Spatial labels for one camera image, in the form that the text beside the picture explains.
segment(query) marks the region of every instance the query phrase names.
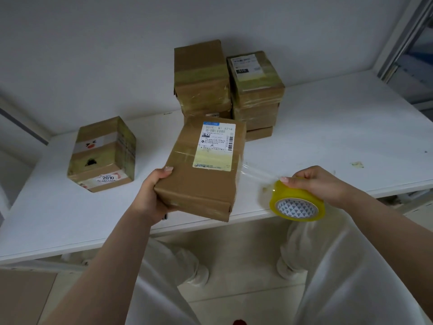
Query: white pants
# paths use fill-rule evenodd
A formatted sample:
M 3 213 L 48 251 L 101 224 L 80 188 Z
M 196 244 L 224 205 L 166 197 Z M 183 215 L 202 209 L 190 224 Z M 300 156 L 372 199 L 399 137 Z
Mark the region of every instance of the white pants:
M 295 324 L 424 325 L 417 302 L 342 210 L 294 222 L 281 256 L 290 268 L 308 270 Z M 127 324 L 199 324 L 177 289 L 197 267 L 191 252 L 149 240 Z

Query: white shelf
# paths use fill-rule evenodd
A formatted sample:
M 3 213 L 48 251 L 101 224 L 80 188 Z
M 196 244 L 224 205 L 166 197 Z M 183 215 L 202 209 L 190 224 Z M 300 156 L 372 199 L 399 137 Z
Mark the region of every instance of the white shelf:
M 0 263 L 102 245 L 144 178 L 164 165 L 183 117 L 176 111 L 127 125 L 137 136 L 136 179 L 95 194 L 66 177 L 76 132 L 52 138 L 0 227 Z M 432 136 L 433 123 L 367 71 L 288 88 L 273 136 L 246 143 L 245 160 L 285 175 L 318 164 L 381 197 L 433 187 Z M 258 183 L 241 178 L 229 224 L 269 216 L 258 196 Z M 220 224 L 176 212 L 152 233 Z

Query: yellow tape roll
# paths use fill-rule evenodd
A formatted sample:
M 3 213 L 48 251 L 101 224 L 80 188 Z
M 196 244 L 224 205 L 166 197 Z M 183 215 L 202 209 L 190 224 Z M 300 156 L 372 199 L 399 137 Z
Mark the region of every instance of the yellow tape roll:
M 325 204 L 310 192 L 274 183 L 270 209 L 282 218 L 294 221 L 316 221 L 325 215 Z

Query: cartoon face sticker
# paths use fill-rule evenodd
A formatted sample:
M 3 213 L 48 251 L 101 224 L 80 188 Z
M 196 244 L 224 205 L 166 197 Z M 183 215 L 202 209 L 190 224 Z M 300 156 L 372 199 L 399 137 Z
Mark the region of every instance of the cartoon face sticker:
M 88 149 L 91 149 L 91 148 L 95 147 L 95 144 L 96 144 L 96 140 L 86 143 L 86 147 Z

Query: package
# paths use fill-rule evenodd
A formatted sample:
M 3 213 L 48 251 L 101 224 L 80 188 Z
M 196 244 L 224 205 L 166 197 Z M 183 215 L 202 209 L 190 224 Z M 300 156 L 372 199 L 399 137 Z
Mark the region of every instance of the package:
M 79 129 L 68 178 L 96 193 L 134 180 L 136 138 L 117 116 Z
M 272 131 L 274 128 L 271 126 L 269 128 L 257 129 L 246 132 L 246 141 L 253 141 L 261 138 L 266 138 L 272 136 Z
M 203 116 L 203 115 L 204 116 L 210 116 L 210 117 L 221 117 L 223 119 L 231 119 L 232 118 L 231 110 L 225 110 L 225 111 L 219 112 L 219 113 L 208 113 L 208 114 L 197 113 L 197 114 L 185 115 L 184 116 L 184 124 L 187 123 L 188 116 Z
M 175 48 L 175 96 L 184 115 L 230 110 L 230 80 L 220 40 Z
M 242 166 L 246 125 L 206 116 L 189 116 L 165 166 L 173 173 L 154 187 L 168 206 L 228 221 Z
M 233 107 L 249 108 L 281 102 L 284 84 L 263 51 L 227 58 Z
M 274 126 L 277 122 L 279 103 L 259 107 L 233 107 L 233 119 L 246 123 L 246 130 L 257 130 Z

